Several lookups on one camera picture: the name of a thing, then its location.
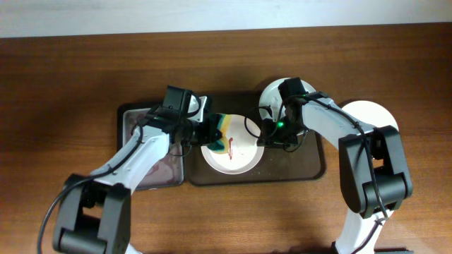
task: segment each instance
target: dark tray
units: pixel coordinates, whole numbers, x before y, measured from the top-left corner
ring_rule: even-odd
[[[245,113],[258,106],[261,92],[245,92],[210,95],[213,104],[210,112],[224,114]],[[261,118],[258,111],[249,117],[258,126]],[[265,149],[261,161],[243,174],[229,175],[214,170],[204,160],[199,147],[194,147],[184,160],[185,178],[196,186],[222,184],[261,183],[273,181],[308,181],[319,179],[326,170],[321,137],[309,131],[298,151],[288,153],[279,149]]]
[[[118,108],[118,136],[117,149],[120,150],[130,139],[131,130],[135,126],[136,119],[143,118],[149,108],[161,102],[139,102],[124,104]],[[173,144],[170,146],[172,154],[180,154],[181,146]],[[151,188],[162,188],[179,186],[184,182],[184,158],[166,155],[157,164],[151,167],[146,176],[136,187],[138,191]]]

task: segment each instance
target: red stain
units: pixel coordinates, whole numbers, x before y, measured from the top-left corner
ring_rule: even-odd
[[[160,168],[159,165],[156,163],[156,164],[151,168],[151,171],[148,172],[148,173],[146,174],[146,176],[150,176],[151,174],[154,174],[155,172],[158,171],[159,168]]]
[[[233,140],[234,140],[233,138],[229,139],[229,151],[227,152],[227,154],[229,155],[229,160],[232,159],[232,141]]]

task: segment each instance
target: white wall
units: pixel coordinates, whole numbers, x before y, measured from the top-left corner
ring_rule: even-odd
[[[452,0],[0,0],[0,37],[452,21]]]

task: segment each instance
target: black bracket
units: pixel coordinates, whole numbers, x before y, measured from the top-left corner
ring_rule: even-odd
[[[71,175],[65,186],[84,179]],[[83,208],[103,205],[102,218]],[[74,188],[61,201],[53,247],[62,253],[124,253],[130,240],[131,191],[121,184],[90,182]]]
[[[168,86],[161,108],[152,113],[148,112],[145,124],[168,133],[171,143],[180,142],[182,146],[207,145],[220,139],[222,134],[217,130],[217,125],[221,115],[209,114],[212,107],[211,98],[206,97],[202,123],[188,120],[192,117],[190,114],[195,114],[189,113],[192,95],[195,94],[191,90]]]
[[[370,141],[372,156],[383,160],[383,166],[374,169],[381,199],[388,209],[396,210],[412,194],[400,134],[394,127],[385,126],[375,128],[366,138]],[[365,219],[379,212],[361,136],[339,139],[339,165],[340,189],[348,207]]]
[[[296,145],[298,143],[297,135],[307,130],[303,124],[302,106],[309,101],[302,95],[320,99],[327,98],[328,95],[323,92],[308,93],[303,86],[300,78],[288,78],[278,86],[278,92],[281,99],[285,102],[285,116],[282,117],[277,126],[272,119],[264,119],[261,124],[261,139],[258,139],[257,145],[265,148],[284,148],[286,145]]]

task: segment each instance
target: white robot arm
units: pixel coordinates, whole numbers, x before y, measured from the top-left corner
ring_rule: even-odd
[[[359,121],[299,78],[283,78],[270,84],[263,91],[259,108],[264,121],[262,145],[280,147],[290,136],[296,140],[296,135],[307,128],[339,150],[340,186],[349,209],[333,251],[374,253],[383,224],[402,200],[412,194],[398,130],[392,126],[376,128]],[[365,149],[363,134],[370,144],[369,151]],[[370,156],[382,159],[383,166],[374,171],[368,160],[372,160]]]
[[[208,145],[221,138],[219,114],[208,113],[208,97],[168,87],[161,107],[152,108],[137,123],[130,141],[90,176],[72,175],[52,204],[38,237],[37,252],[45,224],[61,201],[54,229],[53,247],[62,253],[139,253],[130,244],[131,195],[148,170],[169,150]],[[83,208],[103,207],[102,217],[83,213]]]

